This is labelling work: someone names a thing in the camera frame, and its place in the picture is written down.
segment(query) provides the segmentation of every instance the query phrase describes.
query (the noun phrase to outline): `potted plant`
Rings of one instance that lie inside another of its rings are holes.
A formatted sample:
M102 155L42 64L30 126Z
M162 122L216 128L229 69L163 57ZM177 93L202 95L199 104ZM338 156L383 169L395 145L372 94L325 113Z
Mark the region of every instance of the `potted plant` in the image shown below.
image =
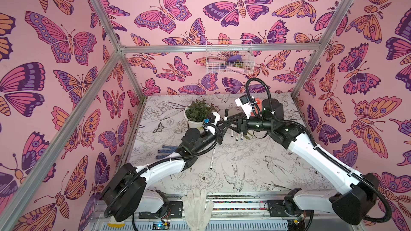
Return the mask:
M204 99L202 101L196 99L185 108L184 117L188 122L188 127L195 127L203 131L203 121L207 115L213 111L218 111L218 108L213 104L208 104Z

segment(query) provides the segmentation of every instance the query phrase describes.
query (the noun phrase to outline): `bird drawing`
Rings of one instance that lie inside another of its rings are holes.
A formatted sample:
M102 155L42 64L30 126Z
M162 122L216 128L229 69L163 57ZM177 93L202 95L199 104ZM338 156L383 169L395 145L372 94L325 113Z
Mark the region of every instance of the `bird drawing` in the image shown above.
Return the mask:
M288 180L288 171L281 166L281 163L285 164L283 161L276 159L271 156L265 156L263 159L267 162L267 168L279 181L286 182Z
M226 178L227 182L230 185L234 185L233 187L233 192L241 192L244 186L244 180L245 180L245 172L243 170L243 179L238 178L238 170L237 170L237 164L231 163L233 166L233 171L234 171L234 177L231 177L227 172L224 171L223 164L221 164L221 169L223 170L224 177Z

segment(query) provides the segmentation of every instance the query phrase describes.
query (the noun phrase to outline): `black cable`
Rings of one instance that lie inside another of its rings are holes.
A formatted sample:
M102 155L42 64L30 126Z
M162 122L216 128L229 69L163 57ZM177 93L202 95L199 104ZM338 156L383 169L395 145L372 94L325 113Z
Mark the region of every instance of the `black cable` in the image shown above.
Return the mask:
M115 197L113 197L113 199L111 200L110 204L107 206L106 210L104 211L104 217L105 218L109 218L113 215L113 213L110 212L111 208L113 207L113 205L116 203L116 201L123 196L123 194L127 191L128 187L131 186L131 184L133 182L135 182L137 180L137 178L139 178L143 173L145 173L147 170L152 169L153 167L162 164L163 162L169 162L169 161L177 161L177 160L187 160L187 159L191 159L194 157L198 157L201 156L203 154L208 153L209 151L213 150L213 148L217 145L218 141L220 140L220 130L218 129L218 127L214 124L206 124L204 125L205 127L213 127L215 129L215 133L217 134L214 143L212 144L212 146L210 146L209 148L205 149L204 151L201 151L199 153L195 153L192 155L188 155L188 156L182 156L182 157L174 157L174 158L164 158L161 159L157 162L154 162L150 165L148 165L147 167L143 168L141 171L139 171L137 174L135 174L133 176L132 179L130 179L128 182L126 182L126 184L124 185L124 187L122 187L120 189L120 191L116 194Z
M267 85L264 83L264 81L260 80L259 78L251 78L249 79L246 83L245 83L245 92L247 93L247 96L250 100L250 103L252 101L255 101L249 93L249 83L250 81L257 81L259 82L261 85L264 86L265 91L267 92L267 96L268 96L268 103L270 104L270 110L271 112L274 112L274 108L273 108L273 103L271 102L271 93L270 90L268 89ZM295 121L287 121L287 120L280 120L275 113L272 114L273 118L275 121L277 122L281 122L281 123L289 123L289 124L294 124L295 126L298 126L299 128L301 128L308 136L308 138L310 139L312 146L316 146L316 141L314 139L314 137L312 136L311 132L302 124L295 122ZM327 158L329 161L331 161L333 164L335 164L336 166L340 167L342 170L344 170L345 172L347 172L348 174L351 174L353 177L355 177L355 179L357 179L359 182L362 182L363 184L365 184L373 193L375 193L377 195L378 198L380 198L381 202L384 204L384 207L386 209L385 215L382 218L372 218L372 217L367 217L365 216L363 219L364 220L368 220L371 222L377 222L377 223L384 223L387 222L391 219L392 216L392 210L391 210L391 206L388 204L387 199L385 198L385 196L383 196L382 193L380 193L378 191L378 188L376 189L372 184L370 184L367 180L363 179L361 176L355 174L355 173L351 173L351 171L345 167L344 165L342 165L341 163L337 162L336 160L334 160L332 157L330 157L327 153L325 153L321 148L317 147L316 149L322 156L324 156L325 158Z

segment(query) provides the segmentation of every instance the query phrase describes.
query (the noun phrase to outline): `green leaves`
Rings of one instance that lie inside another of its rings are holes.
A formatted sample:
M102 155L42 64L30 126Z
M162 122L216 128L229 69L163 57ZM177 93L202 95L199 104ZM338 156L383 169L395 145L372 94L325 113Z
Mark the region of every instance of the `green leaves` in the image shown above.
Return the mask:
M202 122L213 111L218 111L218 108L208 104L204 99L202 101L196 99L188 106L185 114L189 121Z

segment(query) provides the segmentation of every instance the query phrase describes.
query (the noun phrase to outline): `wire basket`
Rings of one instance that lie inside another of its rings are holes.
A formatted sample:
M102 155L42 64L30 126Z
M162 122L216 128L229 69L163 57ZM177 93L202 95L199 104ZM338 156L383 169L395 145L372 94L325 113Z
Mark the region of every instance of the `wire basket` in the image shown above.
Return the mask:
M252 44L240 44L242 40L239 44L224 44L226 41L207 40L205 72L251 74L255 65Z

